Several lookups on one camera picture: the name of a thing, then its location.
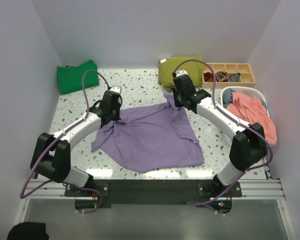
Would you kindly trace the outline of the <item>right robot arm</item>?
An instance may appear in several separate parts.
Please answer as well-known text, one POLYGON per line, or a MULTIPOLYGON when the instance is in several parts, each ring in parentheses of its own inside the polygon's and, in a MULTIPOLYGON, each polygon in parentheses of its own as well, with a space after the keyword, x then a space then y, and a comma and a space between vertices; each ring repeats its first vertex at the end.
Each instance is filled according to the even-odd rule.
POLYGON ((223 197, 231 190, 231 184, 268 154, 264 129, 259 123, 241 121, 207 91, 196 90, 188 74, 172 76, 175 106, 206 118, 231 140, 229 162, 213 177, 213 192, 223 197))

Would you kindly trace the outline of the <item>purple t-shirt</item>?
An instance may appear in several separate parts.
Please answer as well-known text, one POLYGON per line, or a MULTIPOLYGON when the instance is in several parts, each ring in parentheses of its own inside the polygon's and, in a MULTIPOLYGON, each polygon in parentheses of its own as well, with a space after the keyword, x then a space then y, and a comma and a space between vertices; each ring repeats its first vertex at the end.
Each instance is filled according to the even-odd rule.
POLYGON ((102 150, 139 173, 202 165, 204 155, 186 110, 175 106, 171 93, 163 96, 163 103, 121 110, 120 120, 97 131, 91 150, 102 150))

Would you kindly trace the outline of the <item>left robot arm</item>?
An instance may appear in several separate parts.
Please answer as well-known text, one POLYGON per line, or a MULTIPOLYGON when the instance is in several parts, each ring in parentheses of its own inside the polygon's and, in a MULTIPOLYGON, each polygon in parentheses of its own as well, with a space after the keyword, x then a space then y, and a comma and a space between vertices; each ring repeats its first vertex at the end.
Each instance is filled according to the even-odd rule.
POLYGON ((31 170, 53 182, 74 185, 82 196, 89 196, 94 190, 93 177, 72 165, 71 151, 91 133, 119 120, 122 102, 121 87, 113 86, 86 115, 58 132, 41 134, 32 156, 31 170))

